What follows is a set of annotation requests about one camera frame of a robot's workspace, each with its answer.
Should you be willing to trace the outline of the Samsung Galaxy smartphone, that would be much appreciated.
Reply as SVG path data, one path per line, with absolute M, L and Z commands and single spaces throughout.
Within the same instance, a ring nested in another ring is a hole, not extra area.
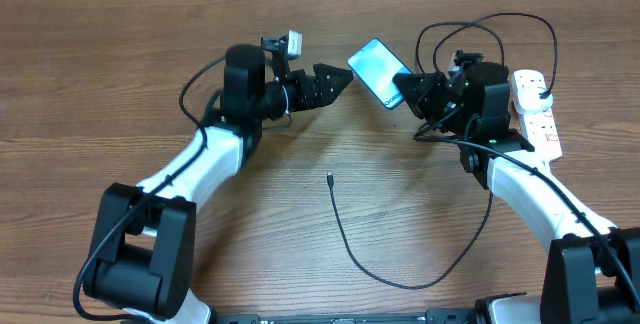
M 404 100 L 393 79 L 411 71 L 378 38 L 370 40 L 347 59 L 348 66 L 388 110 Z

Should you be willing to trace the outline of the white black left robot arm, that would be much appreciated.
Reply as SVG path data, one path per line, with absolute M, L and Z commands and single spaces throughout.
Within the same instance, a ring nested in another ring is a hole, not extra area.
M 187 117 L 194 138 L 167 166 L 131 186 L 114 183 L 102 195 L 89 253 L 72 292 L 114 308 L 127 323 L 214 323 L 212 306 L 191 289 L 196 219 L 216 190 L 255 152 L 264 120 L 332 104 L 353 74 L 316 64 L 312 74 L 290 70 L 296 52 L 283 45 L 239 44 L 219 58 L 223 86 L 202 117 Z

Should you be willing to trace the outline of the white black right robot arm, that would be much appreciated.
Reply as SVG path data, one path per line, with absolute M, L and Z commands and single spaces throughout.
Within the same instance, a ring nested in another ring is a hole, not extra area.
M 638 229 L 616 227 L 553 176 L 556 142 L 545 141 L 544 130 L 510 126 L 512 111 L 550 121 L 541 73 L 458 59 L 448 73 L 398 73 L 393 82 L 429 128 L 454 135 L 464 170 L 504 200 L 547 253 L 541 295 L 479 299 L 469 322 L 638 322 Z

